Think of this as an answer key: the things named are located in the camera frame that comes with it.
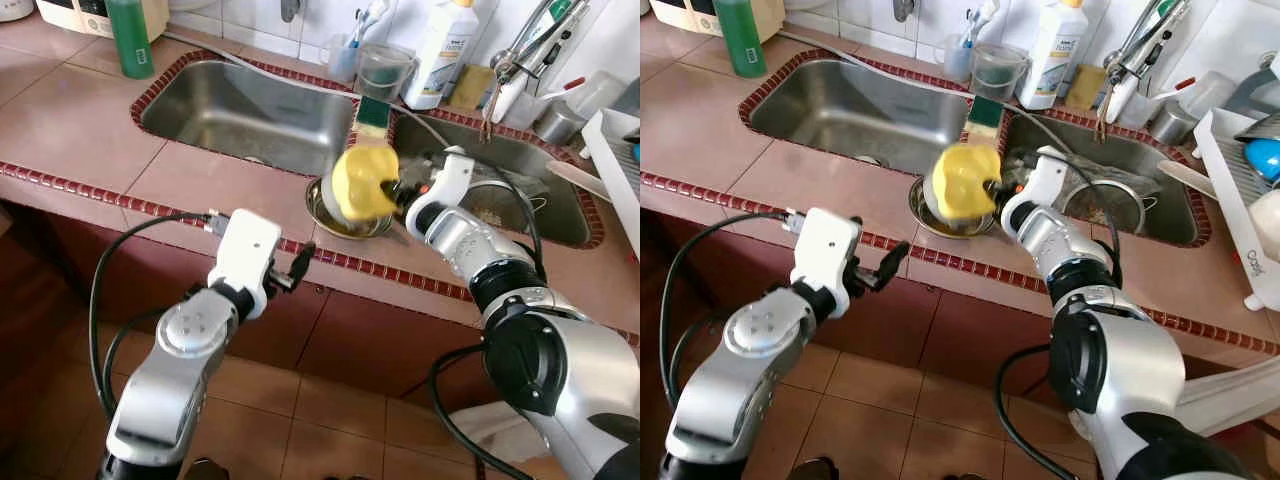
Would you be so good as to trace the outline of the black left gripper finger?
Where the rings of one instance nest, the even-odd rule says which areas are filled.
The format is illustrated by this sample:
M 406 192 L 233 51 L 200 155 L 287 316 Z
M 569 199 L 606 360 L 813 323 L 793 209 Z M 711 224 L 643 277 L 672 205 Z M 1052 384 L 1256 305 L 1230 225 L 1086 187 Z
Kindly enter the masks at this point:
M 886 256 L 879 262 L 879 266 L 873 273 L 872 289 L 874 292 L 881 292 L 890 284 L 890 282 L 899 273 L 900 265 L 906 256 L 909 256 L 911 244 L 906 241 L 899 242 L 892 247 Z
M 298 288 L 310 269 L 315 251 L 316 244 L 314 242 L 307 242 L 298 250 L 294 260 L 291 262 L 289 270 L 285 274 L 287 291 L 296 291 Z

